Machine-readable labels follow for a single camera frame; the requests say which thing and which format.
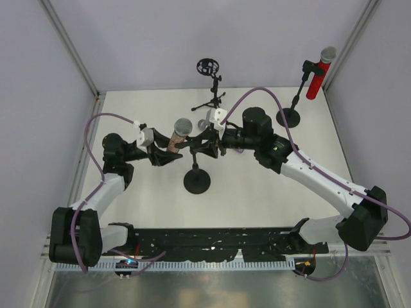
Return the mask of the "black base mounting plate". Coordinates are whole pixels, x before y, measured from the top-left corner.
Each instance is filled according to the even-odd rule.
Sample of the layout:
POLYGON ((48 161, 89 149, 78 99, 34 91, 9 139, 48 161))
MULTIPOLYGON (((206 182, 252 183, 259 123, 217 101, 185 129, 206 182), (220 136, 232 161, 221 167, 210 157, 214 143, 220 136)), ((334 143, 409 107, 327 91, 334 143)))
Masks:
POLYGON ((269 228, 135 228, 127 244, 116 247, 143 259, 164 252, 167 262, 283 261, 289 255, 326 254, 326 243, 308 244, 288 227, 269 228))

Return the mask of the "red glitter microphone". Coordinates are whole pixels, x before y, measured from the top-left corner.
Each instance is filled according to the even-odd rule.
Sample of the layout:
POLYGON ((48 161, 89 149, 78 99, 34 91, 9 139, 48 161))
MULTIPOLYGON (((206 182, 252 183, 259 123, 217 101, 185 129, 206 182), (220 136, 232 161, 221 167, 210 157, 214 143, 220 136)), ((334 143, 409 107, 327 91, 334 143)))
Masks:
POLYGON ((321 51, 320 60, 315 65, 314 77, 306 93, 307 99, 313 100, 317 97, 331 63, 336 57, 337 49, 333 46, 328 46, 321 51))

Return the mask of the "round-base mic stand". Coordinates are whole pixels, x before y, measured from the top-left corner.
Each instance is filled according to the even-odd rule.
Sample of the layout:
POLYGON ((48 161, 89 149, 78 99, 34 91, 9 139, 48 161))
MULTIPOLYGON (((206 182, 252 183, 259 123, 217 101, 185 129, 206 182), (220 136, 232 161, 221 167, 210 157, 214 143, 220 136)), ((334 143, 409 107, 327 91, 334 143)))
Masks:
POLYGON ((315 65, 317 63, 311 62, 309 60, 305 60, 303 65, 302 65, 302 78, 301 78, 301 84, 299 86, 299 89, 296 93, 296 95, 292 99, 292 104, 290 108, 282 108, 281 111, 283 112, 285 119, 283 119, 282 115, 280 112, 276 114, 276 121, 283 127, 285 127, 285 124, 288 125, 289 128, 295 128, 296 126, 299 125, 301 121, 300 114, 298 111, 295 110, 299 99, 301 95, 302 88, 304 87, 304 84, 308 81, 308 78, 311 73, 314 74, 315 70, 315 65))
POLYGON ((197 162, 197 153, 208 147, 209 141, 205 141, 200 137, 185 137, 184 142, 178 142, 175 147, 182 149, 189 147, 189 152, 192 155, 193 163, 191 170, 189 170, 183 179, 184 188, 191 194, 202 194, 208 190, 211 185, 211 178, 209 174, 200 169, 197 162))

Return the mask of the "purple glitter microphone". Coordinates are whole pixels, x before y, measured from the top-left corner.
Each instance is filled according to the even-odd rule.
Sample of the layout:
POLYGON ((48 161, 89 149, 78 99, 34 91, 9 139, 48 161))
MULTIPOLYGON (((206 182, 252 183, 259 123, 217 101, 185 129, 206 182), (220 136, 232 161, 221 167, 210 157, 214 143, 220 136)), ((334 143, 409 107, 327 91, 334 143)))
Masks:
POLYGON ((198 121, 197 126, 200 131, 204 131, 209 126, 209 122, 205 119, 201 119, 198 121))

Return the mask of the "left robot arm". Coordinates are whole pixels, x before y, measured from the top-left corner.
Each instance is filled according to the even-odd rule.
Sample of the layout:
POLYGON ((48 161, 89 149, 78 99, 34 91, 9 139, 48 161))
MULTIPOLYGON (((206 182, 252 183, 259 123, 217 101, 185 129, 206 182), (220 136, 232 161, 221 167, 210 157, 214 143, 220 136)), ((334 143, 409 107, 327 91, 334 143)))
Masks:
POLYGON ((110 133, 102 140, 102 179, 84 199, 70 207, 57 208, 52 216, 49 244, 51 262, 75 264, 81 268, 95 266, 102 254, 116 248, 123 255, 137 249, 133 226, 129 223, 100 225, 102 214, 130 185, 135 160, 147 159, 155 167, 165 166, 182 158, 179 153, 166 151, 169 138, 153 128, 143 128, 136 141, 128 143, 110 133))

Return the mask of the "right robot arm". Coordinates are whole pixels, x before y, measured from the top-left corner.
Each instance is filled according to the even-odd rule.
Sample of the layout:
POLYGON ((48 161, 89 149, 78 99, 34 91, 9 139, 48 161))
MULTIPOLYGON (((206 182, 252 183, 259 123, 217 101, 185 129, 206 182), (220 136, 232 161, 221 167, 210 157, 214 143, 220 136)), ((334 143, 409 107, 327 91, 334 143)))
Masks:
POLYGON ((296 252, 307 252, 321 242, 342 241, 361 252, 370 247, 388 221, 387 209, 371 202, 386 203, 384 190, 376 186, 368 190, 316 164, 290 140, 274 133, 272 120, 262 108, 247 108, 241 127, 223 127, 219 122, 225 114, 210 109, 208 127, 188 139, 189 147, 213 158, 227 149, 252 150, 260 165, 302 184, 338 211, 328 218, 300 220, 290 238, 296 252))

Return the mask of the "silver glitter microphone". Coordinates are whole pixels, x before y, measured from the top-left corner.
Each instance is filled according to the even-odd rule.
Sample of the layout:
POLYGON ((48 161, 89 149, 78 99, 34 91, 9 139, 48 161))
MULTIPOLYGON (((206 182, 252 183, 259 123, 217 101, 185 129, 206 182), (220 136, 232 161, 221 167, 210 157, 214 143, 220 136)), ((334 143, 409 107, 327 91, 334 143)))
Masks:
POLYGON ((179 149, 175 147, 176 144, 184 142, 186 137, 192 132, 193 124, 187 118, 180 118, 174 124, 174 131, 168 143, 167 151, 171 153, 178 153, 179 149))

